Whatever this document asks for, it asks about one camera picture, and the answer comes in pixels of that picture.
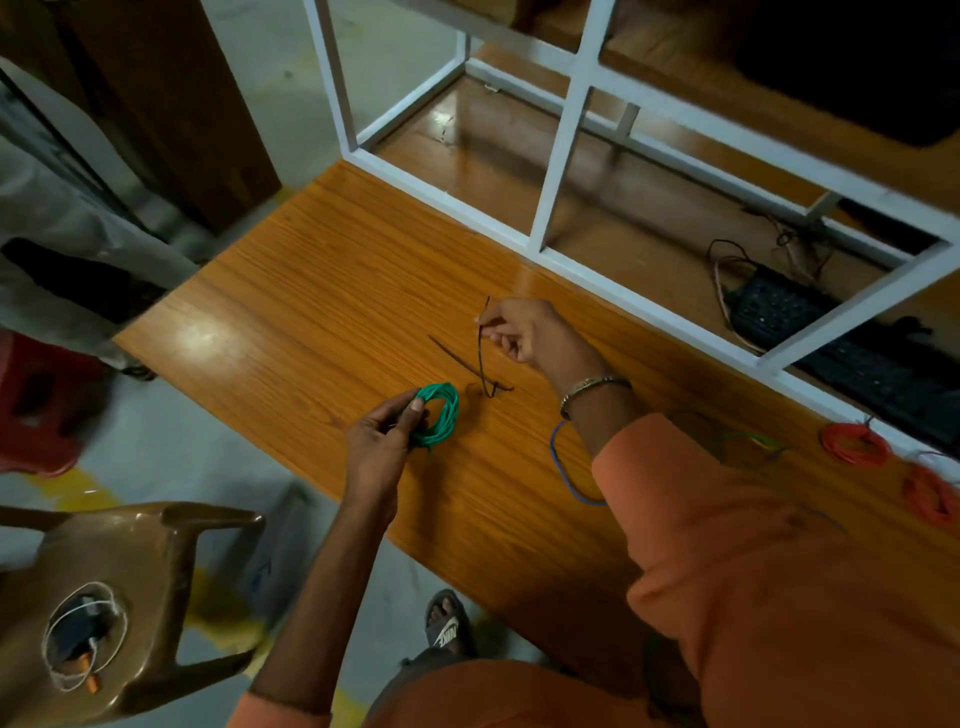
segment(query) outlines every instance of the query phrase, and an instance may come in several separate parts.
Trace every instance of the keyboard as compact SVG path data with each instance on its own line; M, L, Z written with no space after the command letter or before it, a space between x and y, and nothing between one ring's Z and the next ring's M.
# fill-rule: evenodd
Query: keyboard
M763 349L773 349L839 304L760 265L725 298L733 330ZM908 330L869 321L795 366L891 425L960 456L960 362L914 341Z

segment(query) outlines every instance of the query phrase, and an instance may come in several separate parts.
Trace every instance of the black object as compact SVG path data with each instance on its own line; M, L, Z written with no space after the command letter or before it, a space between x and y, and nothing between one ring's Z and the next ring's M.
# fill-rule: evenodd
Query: black object
M762 265L725 298L733 330L764 349L772 349L838 305L824 293ZM892 326L869 321L796 366L904 432L960 455L960 362L917 341L924 332L915 319L901 319Z
M911 255L919 255L939 239L936 235L917 230L847 198L838 202L837 207L859 222L874 237Z
M875 132L934 144L960 128L960 0L768 0L736 65Z
M0 255L54 296L72 301L114 324L126 324L166 293L108 263L65 255L22 237L5 243Z
M90 640L101 640L109 631L108 610L103 604L91 603L94 601L94 596L78 595L58 609L54 621L60 615L66 617L57 622L50 633L48 649L53 650L49 656L52 665L62 665L85 655L90 651Z

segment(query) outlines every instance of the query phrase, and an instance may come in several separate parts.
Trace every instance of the red plastic stool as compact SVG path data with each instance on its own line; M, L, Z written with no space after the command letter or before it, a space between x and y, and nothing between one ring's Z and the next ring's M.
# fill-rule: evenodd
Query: red plastic stool
M0 473L66 473L83 445L62 431L85 384L103 377L97 358L0 331Z

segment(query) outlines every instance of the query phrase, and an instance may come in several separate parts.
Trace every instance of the white shelf frame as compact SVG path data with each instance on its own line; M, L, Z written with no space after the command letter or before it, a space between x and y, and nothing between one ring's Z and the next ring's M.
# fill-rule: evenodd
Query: white shelf frame
M599 55L610 25L615 0L592 0L580 47L575 54L499 25L474 12L450 5L444 0L396 1L399 5L456 29L457 49L454 58L443 68L376 119L367 129L357 133L353 125L327 0L304 0L344 159L824 417L836 422L862 422L866 419L862 410L787 373L784 368L960 268L960 219L601 65ZM495 42L529 61L568 76L570 84L566 97L551 94L471 58L472 37ZM463 74L560 116L560 125L530 233L510 228L369 151L380 139L416 114L432 101L439 91ZM587 111L589 95L595 88L627 103L620 120L612 122ZM697 133L814 182L829 192L810 207L798 206L784 200L761 187L673 149L662 141L634 133L633 125L639 108L648 109ZM570 160L576 134L581 129L620 144L723 194L770 212L786 222L803 225L822 220L843 247L892 270L875 284L837 306L828 316L766 354L757 356L747 352L545 246L544 237L557 193ZM935 235L940 238L940 242L921 255L913 256L824 217L843 198L859 202ZM875 421L872 427L885 437L900 455L915 456L921 451L929 451L928 445L886 423Z

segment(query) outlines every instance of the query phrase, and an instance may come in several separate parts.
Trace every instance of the brown plastic chair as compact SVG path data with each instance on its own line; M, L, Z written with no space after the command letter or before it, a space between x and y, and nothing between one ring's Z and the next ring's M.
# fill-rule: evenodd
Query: brown plastic chair
M0 572L0 725L87 725L152 710L226 680L253 650L177 664L197 537L211 528L261 529L251 511L188 502L57 513L0 506L0 525L43 531L32 566ZM127 637L100 672L101 689L59 692L40 654L58 605L91 581L109 585L127 610ZM111 639L102 649L113 651Z

